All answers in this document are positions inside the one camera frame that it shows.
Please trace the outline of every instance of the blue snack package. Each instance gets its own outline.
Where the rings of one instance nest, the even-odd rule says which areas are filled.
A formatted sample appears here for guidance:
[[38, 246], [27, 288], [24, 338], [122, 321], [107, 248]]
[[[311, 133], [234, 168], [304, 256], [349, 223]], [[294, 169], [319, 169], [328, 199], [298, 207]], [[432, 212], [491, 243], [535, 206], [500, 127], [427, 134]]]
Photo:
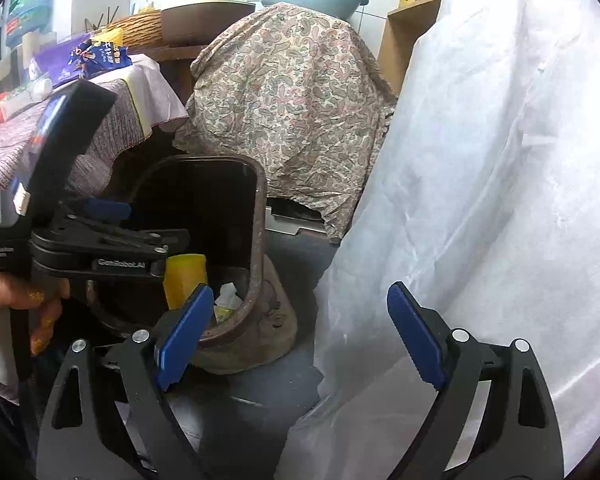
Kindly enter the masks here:
[[131, 66], [133, 62], [126, 54], [126, 46], [87, 40], [74, 48], [68, 64], [77, 64], [82, 69], [81, 77], [90, 79], [103, 72]]

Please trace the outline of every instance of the trash can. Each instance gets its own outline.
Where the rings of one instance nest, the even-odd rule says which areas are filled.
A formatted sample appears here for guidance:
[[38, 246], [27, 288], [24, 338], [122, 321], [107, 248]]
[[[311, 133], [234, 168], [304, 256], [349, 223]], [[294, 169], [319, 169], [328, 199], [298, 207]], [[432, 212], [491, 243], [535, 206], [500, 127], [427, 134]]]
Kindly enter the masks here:
[[[206, 256], [215, 296], [223, 283], [234, 282], [242, 298], [228, 320], [212, 320], [200, 339], [200, 365], [214, 373], [269, 362], [287, 352], [295, 339], [295, 313], [268, 259], [272, 277], [264, 282], [266, 189], [264, 170], [247, 156], [176, 155], [145, 171], [128, 197], [132, 215], [122, 227], [188, 229], [190, 244], [184, 252]], [[151, 328], [167, 310], [160, 283], [91, 282], [87, 298], [93, 313], [120, 336]], [[277, 330], [274, 349], [258, 348], [263, 344], [258, 334], [263, 321], [284, 328]]]

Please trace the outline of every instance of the wooden shelf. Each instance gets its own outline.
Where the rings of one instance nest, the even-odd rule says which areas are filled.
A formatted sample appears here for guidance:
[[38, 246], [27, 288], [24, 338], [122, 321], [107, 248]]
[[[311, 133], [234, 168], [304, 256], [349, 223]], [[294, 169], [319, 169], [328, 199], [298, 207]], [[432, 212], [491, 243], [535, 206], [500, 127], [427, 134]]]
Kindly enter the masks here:
[[441, 0], [419, 0], [387, 14], [378, 65], [396, 94], [402, 89], [413, 46], [436, 22]]
[[181, 59], [196, 59], [206, 45], [192, 46], [158, 46], [145, 50], [137, 50], [132, 54], [146, 54], [154, 61], [178, 61]]

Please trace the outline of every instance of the white plastic sheet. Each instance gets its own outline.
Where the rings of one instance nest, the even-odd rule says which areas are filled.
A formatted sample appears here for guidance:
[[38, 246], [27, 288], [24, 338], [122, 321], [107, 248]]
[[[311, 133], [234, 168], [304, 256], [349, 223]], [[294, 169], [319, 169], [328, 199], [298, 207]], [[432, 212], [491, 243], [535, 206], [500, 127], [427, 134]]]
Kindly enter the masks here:
[[[397, 280], [478, 340], [531, 343], [571, 470], [600, 435], [596, 0], [442, 1], [316, 289], [323, 401], [280, 480], [385, 479], [418, 431], [435, 392], [386, 312]], [[473, 413], [451, 465], [477, 428]]]

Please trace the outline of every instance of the paisley cloth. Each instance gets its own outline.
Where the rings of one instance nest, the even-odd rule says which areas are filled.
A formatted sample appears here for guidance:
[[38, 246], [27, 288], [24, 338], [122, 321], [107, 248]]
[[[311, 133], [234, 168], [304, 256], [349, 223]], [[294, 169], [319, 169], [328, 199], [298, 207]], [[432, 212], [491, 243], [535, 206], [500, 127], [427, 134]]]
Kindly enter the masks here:
[[276, 4], [224, 31], [191, 73], [190, 121], [174, 146], [256, 159], [269, 196], [319, 211], [342, 238], [396, 102], [349, 23]]

